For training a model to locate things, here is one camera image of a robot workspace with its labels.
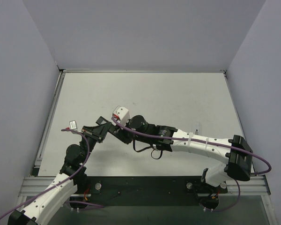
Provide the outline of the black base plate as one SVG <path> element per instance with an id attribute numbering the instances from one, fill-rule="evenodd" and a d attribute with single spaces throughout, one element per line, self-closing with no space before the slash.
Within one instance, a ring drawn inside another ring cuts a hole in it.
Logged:
<path id="1" fill-rule="evenodd" d="M 105 207 L 197 206 L 202 198 L 227 192 L 202 183 L 200 176 L 88 176 L 70 201 Z"/>

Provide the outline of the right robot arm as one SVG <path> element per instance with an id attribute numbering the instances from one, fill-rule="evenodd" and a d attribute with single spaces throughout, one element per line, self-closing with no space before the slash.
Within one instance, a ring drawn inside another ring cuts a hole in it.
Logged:
<path id="1" fill-rule="evenodd" d="M 124 143 L 146 143 L 160 152 L 186 152 L 218 161 L 203 170 L 201 181 L 218 187 L 228 180 L 249 181 L 251 178 L 252 150 L 239 135 L 229 138 L 210 138 L 184 132 L 175 127 L 154 125 L 137 115 L 122 121 L 113 115 L 110 133 Z"/>

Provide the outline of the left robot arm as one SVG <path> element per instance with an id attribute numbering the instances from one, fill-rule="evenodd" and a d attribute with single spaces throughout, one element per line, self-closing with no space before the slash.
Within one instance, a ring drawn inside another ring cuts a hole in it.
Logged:
<path id="1" fill-rule="evenodd" d="M 94 127 L 84 126 L 81 131 L 63 129 L 63 132 L 80 135 L 79 144 L 71 144 L 66 150 L 64 164 L 50 185 L 29 199 L 21 211 L 14 209 L 9 215 L 9 225 L 46 225 L 65 201 L 75 192 L 86 189 L 85 164 L 97 143 L 103 142 L 112 123 Z"/>

